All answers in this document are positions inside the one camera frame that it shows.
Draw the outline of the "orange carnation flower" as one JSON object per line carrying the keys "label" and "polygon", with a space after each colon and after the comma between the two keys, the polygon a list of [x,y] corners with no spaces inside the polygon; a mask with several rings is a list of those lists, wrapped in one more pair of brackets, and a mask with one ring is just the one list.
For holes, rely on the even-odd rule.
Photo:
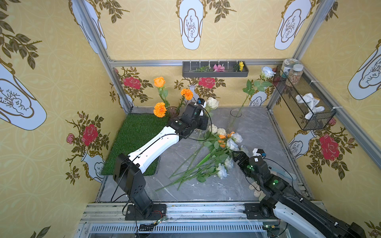
{"label": "orange carnation flower", "polygon": [[163,118],[166,116],[167,108],[164,102],[157,103],[154,106],[153,113],[158,118]]}

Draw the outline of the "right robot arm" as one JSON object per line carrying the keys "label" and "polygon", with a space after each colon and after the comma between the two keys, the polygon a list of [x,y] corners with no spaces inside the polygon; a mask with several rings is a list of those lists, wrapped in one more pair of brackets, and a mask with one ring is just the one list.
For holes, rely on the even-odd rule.
{"label": "right robot arm", "polygon": [[274,216],[309,238],[365,238],[364,229],[331,216],[302,196],[284,179],[270,172],[262,154],[249,157],[232,152],[233,160],[245,176],[254,180],[265,194],[260,202],[265,217]]}

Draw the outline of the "cream rose single stem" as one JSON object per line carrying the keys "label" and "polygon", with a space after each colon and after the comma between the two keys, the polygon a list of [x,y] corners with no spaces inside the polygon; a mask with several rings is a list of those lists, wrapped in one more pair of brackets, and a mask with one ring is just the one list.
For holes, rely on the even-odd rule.
{"label": "cream rose single stem", "polygon": [[215,98],[213,97],[209,97],[207,100],[206,100],[206,105],[208,107],[208,110],[211,111],[211,110],[215,110],[218,108],[219,106],[219,101],[217,101]]}

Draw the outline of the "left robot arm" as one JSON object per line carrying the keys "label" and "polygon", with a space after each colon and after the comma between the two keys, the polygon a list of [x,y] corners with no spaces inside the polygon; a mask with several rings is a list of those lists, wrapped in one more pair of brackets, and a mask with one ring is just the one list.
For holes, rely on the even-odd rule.
{"label": "left robot arm", "polygon": [[154,204],[145,191],[143,173],[160,155],[194,130],[206,130],[210,116],[206,101],[199,98],[189,103],[180,117],[172,118],[149,142],[129,155],[120,154],[115,161],[113,179],[135,205],[135,215],[143,219],[154,217]]}

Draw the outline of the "orange marigold flower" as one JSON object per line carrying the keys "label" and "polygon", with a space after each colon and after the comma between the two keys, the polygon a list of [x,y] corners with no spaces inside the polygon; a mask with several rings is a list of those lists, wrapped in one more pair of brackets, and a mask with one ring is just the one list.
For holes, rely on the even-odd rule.
{"label": "orange marigold flower", "polygon": [[179,102],[179,105],[177,107],[177,112],[180,112],[180,108],[185,105],[185,101],[189,101],[193,99],[193,92],[189,89],[182,89],[181,92],[181,99]]}

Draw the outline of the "orange rose flower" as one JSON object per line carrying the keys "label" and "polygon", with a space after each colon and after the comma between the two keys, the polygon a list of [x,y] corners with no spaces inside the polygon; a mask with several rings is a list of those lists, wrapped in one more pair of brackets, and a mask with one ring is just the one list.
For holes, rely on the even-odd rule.
{"label": "orange rose flower", "polygon": [[160,98],[162,99],[163,103],[165,104],[165,108],[167,109],[170,107],[170,103],[167,100],[168,90],[165,87],[165,83],[166,83],[166,81],[163,77],[158,77],[158,78],[154,79],[154,85],[158,90]]}

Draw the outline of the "cream rose flower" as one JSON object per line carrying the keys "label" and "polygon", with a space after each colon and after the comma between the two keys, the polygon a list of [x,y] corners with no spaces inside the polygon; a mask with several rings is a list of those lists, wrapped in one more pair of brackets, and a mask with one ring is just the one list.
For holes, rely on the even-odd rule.
{"label": "cream rose flower", "polygon": [[207,127],[207,131],[210,132],[213,135],[218,135],[218,136],[226,136],[227,132],[223,128],[218,128],[216,125],[212,124]]}

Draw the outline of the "white rose flower large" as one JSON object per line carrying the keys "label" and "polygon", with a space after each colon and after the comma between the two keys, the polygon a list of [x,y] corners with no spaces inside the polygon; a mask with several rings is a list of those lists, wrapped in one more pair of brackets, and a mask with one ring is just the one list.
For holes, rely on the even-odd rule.
{"label": "white rose flower large", "polygon": [[243,138],[239,133],[231,133],[231,138],[235,143],[241,143],[243,141]]}

